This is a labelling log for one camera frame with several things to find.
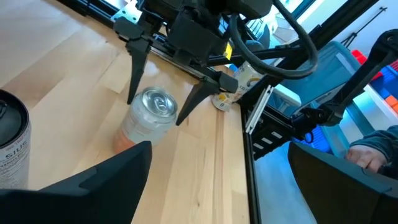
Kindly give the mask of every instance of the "aluminum can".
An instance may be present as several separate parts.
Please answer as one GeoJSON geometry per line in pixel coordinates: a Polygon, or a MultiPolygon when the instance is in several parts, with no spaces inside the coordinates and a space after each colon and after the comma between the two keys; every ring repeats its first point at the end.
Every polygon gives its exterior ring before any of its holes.
{"type": "Polygon", "coordinates": [[[24,104],[0,90],[0,188],[27,189],[30,121],[24,104]]]}
{"type": "Polygon", "coordinates": [[[148,87],[136,95],[121,127],[116,131],[114,151],[122,152],[142,141],[156,146],[175,124],[177,102],[159,87],[148,87]]]}
{"type": "Polygon", "coordinates": [[[258,73],[248,62],[244,62],[234,73],[238,80],[236,93],[220,93],[211,96],[213,105],[222,111],[229,111],[231,105],[247,93],[264,75],[258,73]]]}

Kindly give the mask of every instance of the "can lid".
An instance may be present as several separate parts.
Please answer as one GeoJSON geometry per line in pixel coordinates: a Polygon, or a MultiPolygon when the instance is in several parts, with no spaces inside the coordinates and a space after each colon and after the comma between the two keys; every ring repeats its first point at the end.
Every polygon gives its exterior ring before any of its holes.
{"type": "Polygon", "coordinates": [[[172,95],[159,87],[149,87],[142,92],[142,103],[152,113],[171,117],[177,112],[177,102],[172,95]]]}
{"type": "Polygon", "coordinates": [[[12,141],[22,127],[22,115],[12,103],[0,100],[0,146],[12,141]]]}

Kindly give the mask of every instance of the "wooden surface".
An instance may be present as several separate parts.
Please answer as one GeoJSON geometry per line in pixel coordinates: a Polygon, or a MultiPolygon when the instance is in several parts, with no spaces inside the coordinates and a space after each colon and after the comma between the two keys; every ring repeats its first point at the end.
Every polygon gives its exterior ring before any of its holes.
{"type": "MultiPolygon", "coordinates": [[[[124,42],[52,0],[0,1],[0,85],[32,121],[29,188],[40,189],[113,156],[127,109],[124,42]]],[[[139,89],[162,86],[182,107],[186,73],[149,55],[139,89]]],[[[153,148],[134,223],[249,223],[241,117],[202,102],[153,148]]]]}

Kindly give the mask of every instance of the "red object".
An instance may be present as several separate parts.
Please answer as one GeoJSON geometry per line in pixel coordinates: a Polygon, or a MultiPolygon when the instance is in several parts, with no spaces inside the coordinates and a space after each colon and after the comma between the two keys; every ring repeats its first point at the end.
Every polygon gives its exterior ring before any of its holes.
{"type": "Polygon", "coordinates": [[[398,100],[394,96],[389,96],[385,99],[386,103],[392,108],[398,105],[398,100]]]}
{"type": "Polygon", "coordinates": [[[392,67],[392,69],[398,72],[398,60],[390,64],[390,66],[392,67]]]}
{"type": "MultiPolygon", "coordinates": [[[[363,55],[362,52],[360,52],[359,50],[353,50],[351,53],[354,55],[355,59],[356,59],[361,65],[363,65],[363,64],[365,63],[365,61],[368,59],[368,58],[366,58],[365,55],[363,55]]],[[[381,72],[379,72],[377,75],[375,75],[375,76],[372,78],[372,80],[375,80],[375,79],[377,79],[377,78],[379,78],[379,77],[381,77],[381,76],[383,76],[383,74],[382,74],[381,72]]]]}
{"type": "Polygon", "coordinates": [[[396,113],[398,113],[398,105],[395,105],[392,109],[394,109],[394,111],[395,111],[396,113]]]}

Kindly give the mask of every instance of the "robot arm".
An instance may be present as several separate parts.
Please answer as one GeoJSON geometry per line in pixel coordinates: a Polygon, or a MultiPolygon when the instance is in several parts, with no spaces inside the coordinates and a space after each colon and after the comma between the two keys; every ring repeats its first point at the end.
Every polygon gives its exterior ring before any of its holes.
{"type": "Polygon", "coordinates": [[[380,72],[380,70],[398,59],[398,29],[383,33],[373,45],[367,61],[356,71],[341,90],[330,101],[319,108],[306,108],[303,114],[294,121],[297,130],[317,124],[334,126],[343,119],[346,107],[352,103],[363,88],[380,72]]]}
{"type": "Polygon", "coordinates": [[[310,75],[316,69],[318,58],[314,44],[279,0],[138,0],[136,7],[142,11],[137,23],[124,17],[120,17],[114,23],[114,30],[126,41],[126,48],[133,59],[127,103],[130,104],[136,94],[144,73],[147,54],[153,47],[176,66],[188,71],[195,70],[193,75],[200,81],[193,87],[184,103],[177,118],[177,125],[207,96],[222,91],[236,91],[237,80],[225,73],[206,68],[210,56],[223,55],[229,37],[237,45],[243,58],[255,65],[254,68],[262,74],[297,79],[310,75]],[[272,4],[297,31],[302,40],[302,47],[310,56],[310,68],[293,71],[272,67],[262,62],[243,44],[241,33],[246,32],[245,21],[267,15],[272,4]],[[218,30],[221,18],[229,18],[229,27],[223,34],[218,30]],[[167,24],[167,37],[157,35],[163,23],[167,24]]]}

